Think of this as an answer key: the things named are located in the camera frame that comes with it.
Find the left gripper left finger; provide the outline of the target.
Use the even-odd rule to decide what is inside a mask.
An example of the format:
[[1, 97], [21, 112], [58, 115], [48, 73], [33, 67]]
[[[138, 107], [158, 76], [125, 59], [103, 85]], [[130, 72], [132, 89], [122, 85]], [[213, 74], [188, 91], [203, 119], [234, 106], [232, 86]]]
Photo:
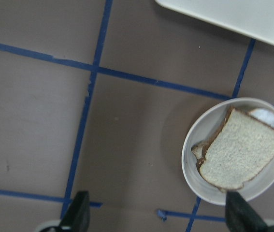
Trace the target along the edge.
[[61, 220], [41, 223], [35, 232], [87, 232], [90, 224], [89, 192], [79, 191]]

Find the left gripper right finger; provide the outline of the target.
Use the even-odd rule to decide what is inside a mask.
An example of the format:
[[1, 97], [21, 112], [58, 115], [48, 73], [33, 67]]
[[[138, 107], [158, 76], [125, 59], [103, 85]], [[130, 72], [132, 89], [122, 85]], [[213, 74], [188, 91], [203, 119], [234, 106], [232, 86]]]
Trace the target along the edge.
[[262, 219], [236, 191], [226, 193], [225, 222], [230, 232], [274, 232], [274, 221]]

